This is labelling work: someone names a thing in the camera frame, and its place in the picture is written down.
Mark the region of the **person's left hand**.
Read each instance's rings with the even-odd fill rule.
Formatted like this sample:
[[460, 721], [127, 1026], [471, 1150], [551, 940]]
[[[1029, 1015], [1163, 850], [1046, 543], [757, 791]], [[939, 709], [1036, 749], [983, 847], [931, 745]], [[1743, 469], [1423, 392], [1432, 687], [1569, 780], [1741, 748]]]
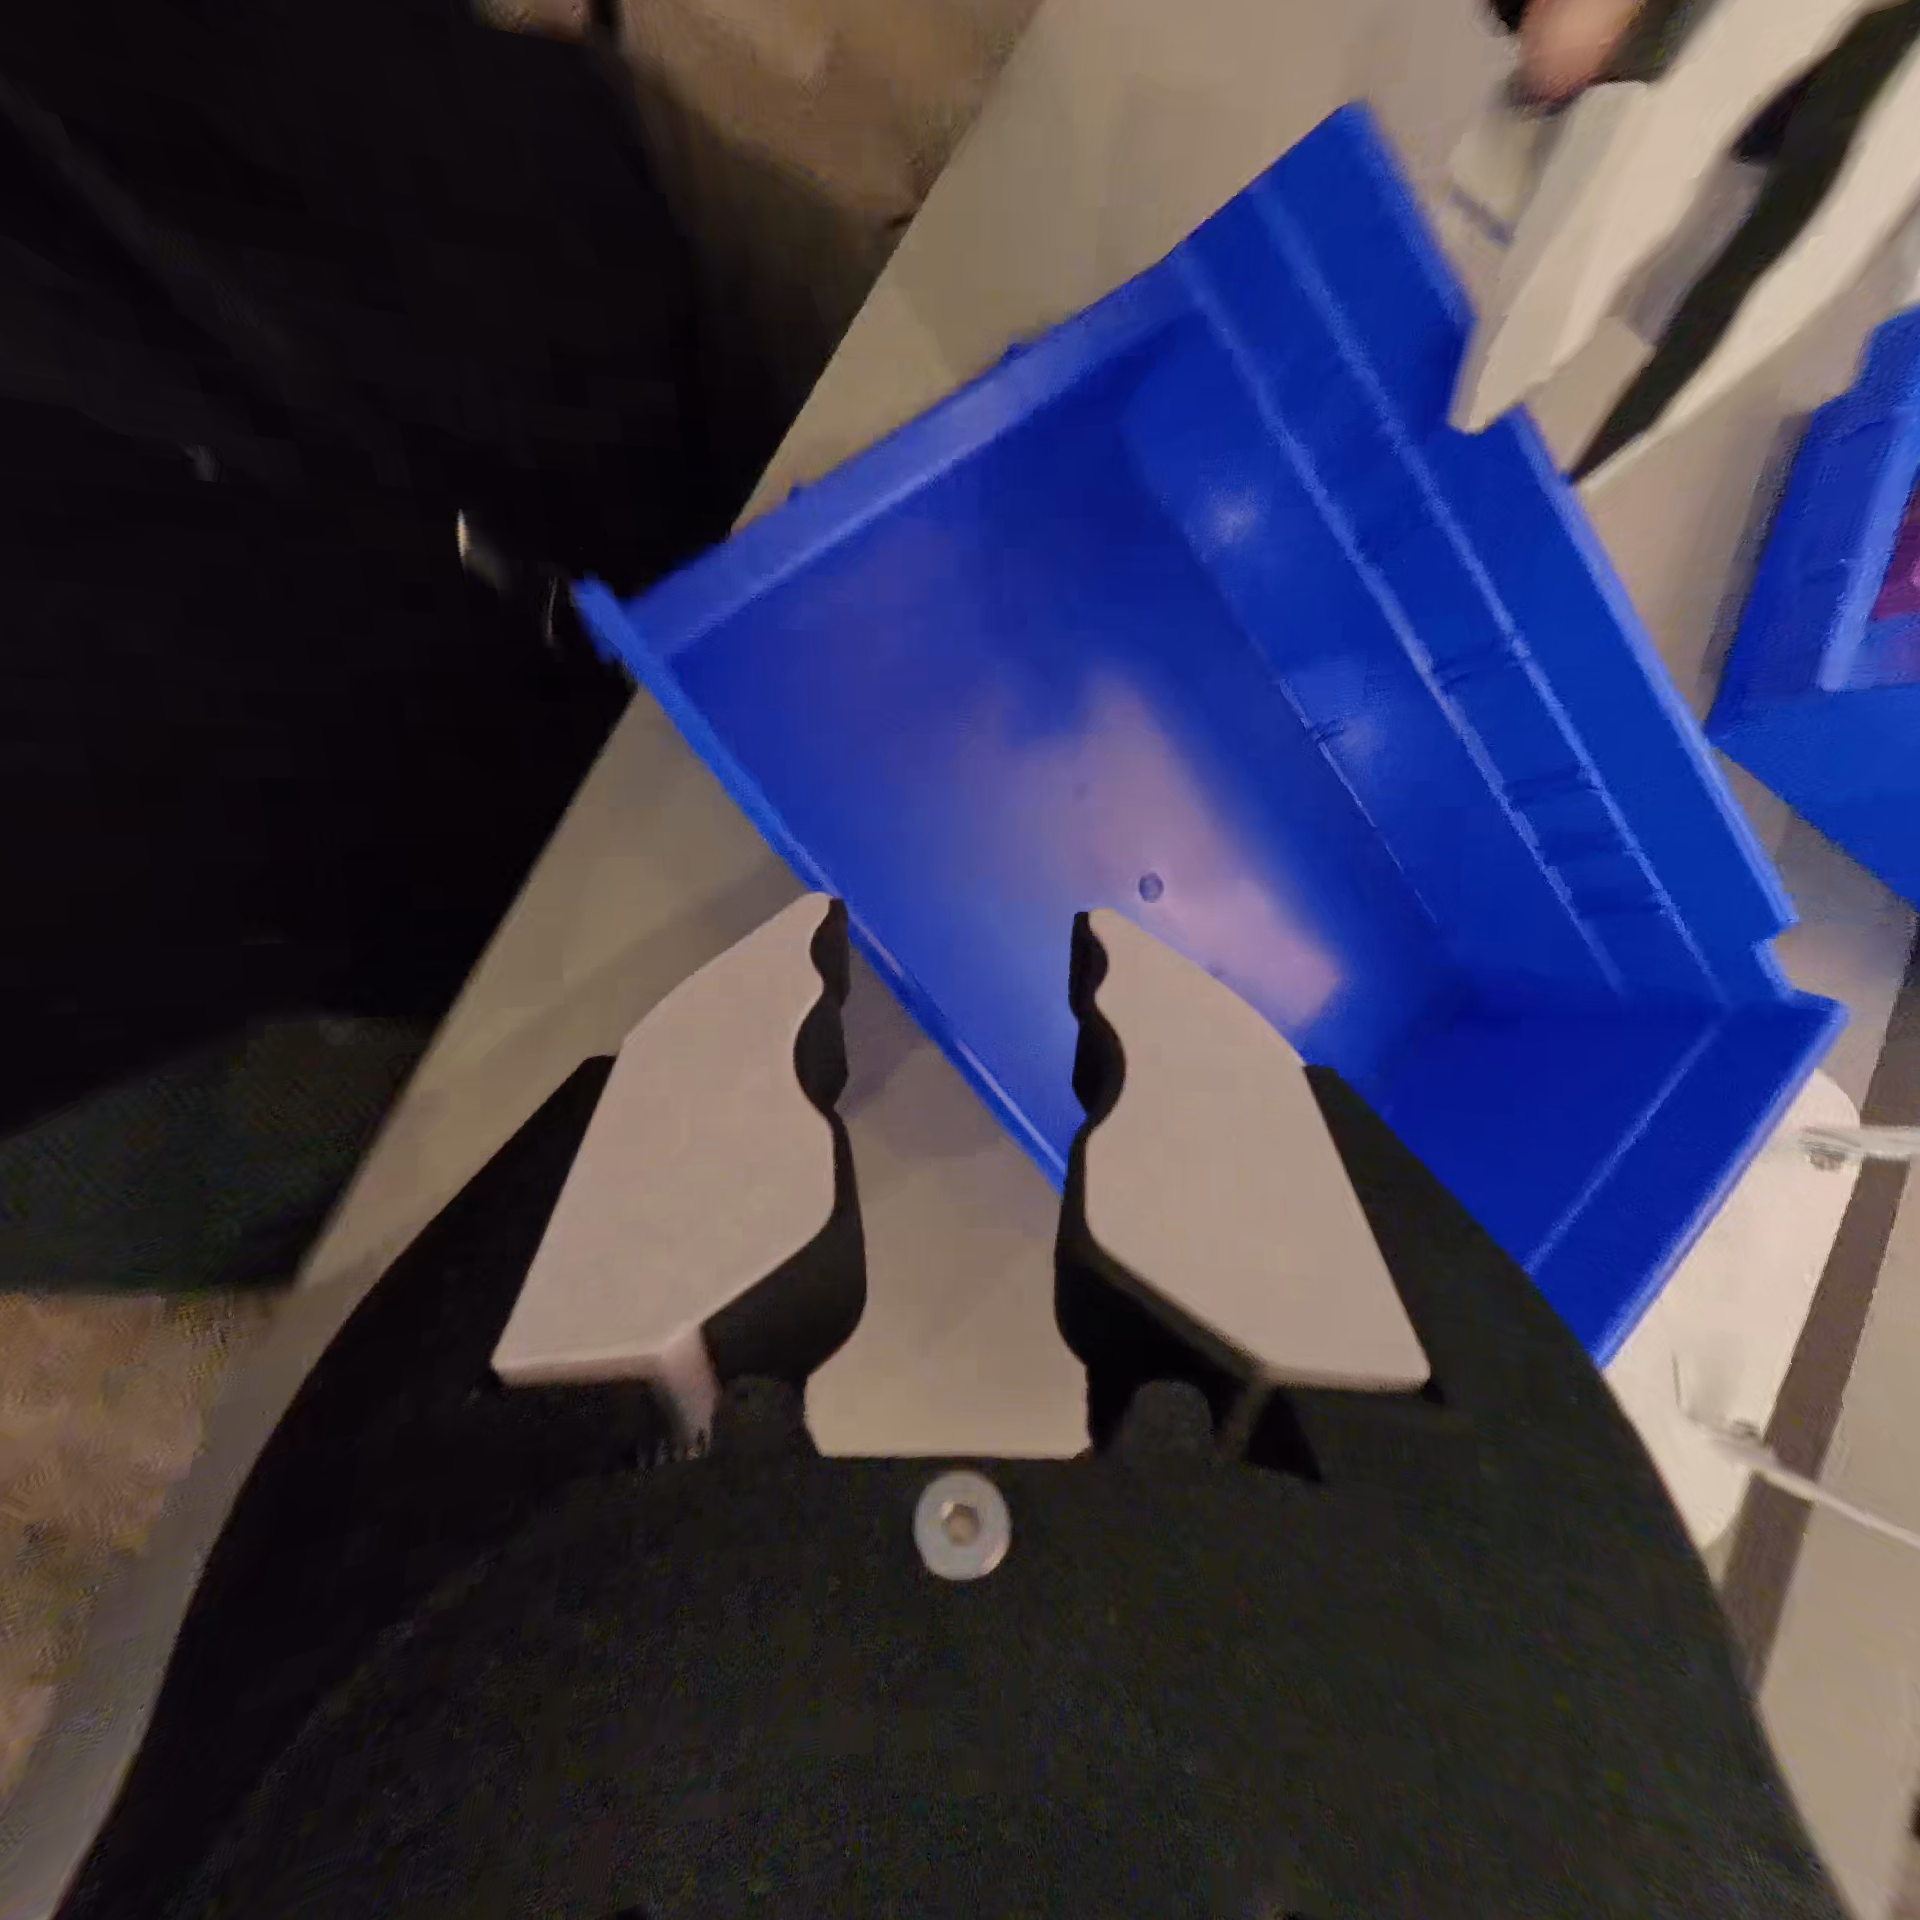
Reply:
[[1603, 78], [1636, 29], [1647, 1], [1487, 1], [1513, 40], [1505, 101], [1519, 112], [1548, 112]]

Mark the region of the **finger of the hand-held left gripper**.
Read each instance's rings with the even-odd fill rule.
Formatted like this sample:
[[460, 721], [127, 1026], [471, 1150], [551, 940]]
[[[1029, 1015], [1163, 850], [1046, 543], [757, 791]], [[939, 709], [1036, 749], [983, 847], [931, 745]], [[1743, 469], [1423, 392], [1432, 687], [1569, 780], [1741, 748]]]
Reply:
[[1664, 313], [1573, 480], [1710, 410], [1883, 252], [1915, 208], [1915, 34], [1915, 1], [1862, 12], [1735, 137], [1735, 160], [1758, 168], [1755, 196]]
[[1617, 321], [1735, 160], [1736, 134], [1877, 7], [1647, 4], [1573, 101], [1489, 104], [1455, 149], [1451, 188], [1503, 258], [1451, 423], [1495, 425]]

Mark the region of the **person's black clothing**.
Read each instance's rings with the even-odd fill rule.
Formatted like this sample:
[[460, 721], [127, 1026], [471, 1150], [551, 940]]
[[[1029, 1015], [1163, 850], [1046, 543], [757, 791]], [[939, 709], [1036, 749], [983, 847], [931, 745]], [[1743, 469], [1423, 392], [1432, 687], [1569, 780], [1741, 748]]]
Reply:
[[609, 4], [1, 7], [5, 1294], [275, 1286], [726, 528]]

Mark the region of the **blue plastic bin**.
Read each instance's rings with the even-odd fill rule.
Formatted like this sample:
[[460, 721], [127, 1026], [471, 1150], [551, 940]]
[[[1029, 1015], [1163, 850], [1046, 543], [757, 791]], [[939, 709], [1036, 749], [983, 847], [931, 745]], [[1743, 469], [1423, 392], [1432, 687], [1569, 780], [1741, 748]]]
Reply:
[[1897, 898], [1918, 903], [1918, 632], [1864, 625], [1918, 488], [1918, 311], [1808, 417], [1719, 673], [1710, 740]]
[[1611, 1360], [1845, 1023], [1365, 102], [653, 589], [576, 589], [1053, 1186], [1069, 922], [1333, 1068]]

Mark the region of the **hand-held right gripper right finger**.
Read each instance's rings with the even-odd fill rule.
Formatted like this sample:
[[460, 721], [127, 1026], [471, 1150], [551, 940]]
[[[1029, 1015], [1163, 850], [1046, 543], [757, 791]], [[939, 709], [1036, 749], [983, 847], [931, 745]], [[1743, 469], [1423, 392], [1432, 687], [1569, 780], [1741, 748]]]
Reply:
[[1244, 1447], [1284, 1390], [1421, 1397], [1430, 1360], [1296, 1047], [1119, 911], [1072, 922], [1053, 1321], [1088, 1440], [1168, 1383]]

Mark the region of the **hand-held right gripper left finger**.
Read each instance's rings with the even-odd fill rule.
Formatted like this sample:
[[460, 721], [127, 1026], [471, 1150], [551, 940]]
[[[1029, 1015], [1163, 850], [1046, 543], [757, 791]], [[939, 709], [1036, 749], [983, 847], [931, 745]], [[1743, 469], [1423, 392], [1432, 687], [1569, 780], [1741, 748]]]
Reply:
[[744, 1380], [799, 1399], [868, 1300], [848, 910], [803, 896], [620, 1044], [500, 1330], [505, 1386], [637, 1384], [675, 1441]]

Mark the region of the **purple wooden cube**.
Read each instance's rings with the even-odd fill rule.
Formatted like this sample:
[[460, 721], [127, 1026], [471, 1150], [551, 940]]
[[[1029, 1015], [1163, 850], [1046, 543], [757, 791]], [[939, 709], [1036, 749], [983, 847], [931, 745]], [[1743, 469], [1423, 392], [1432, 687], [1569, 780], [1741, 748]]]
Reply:
[[1918, 632], [1918, 488], [1911, 492], [1864, 634], [1879, 649], [1915, 642]]

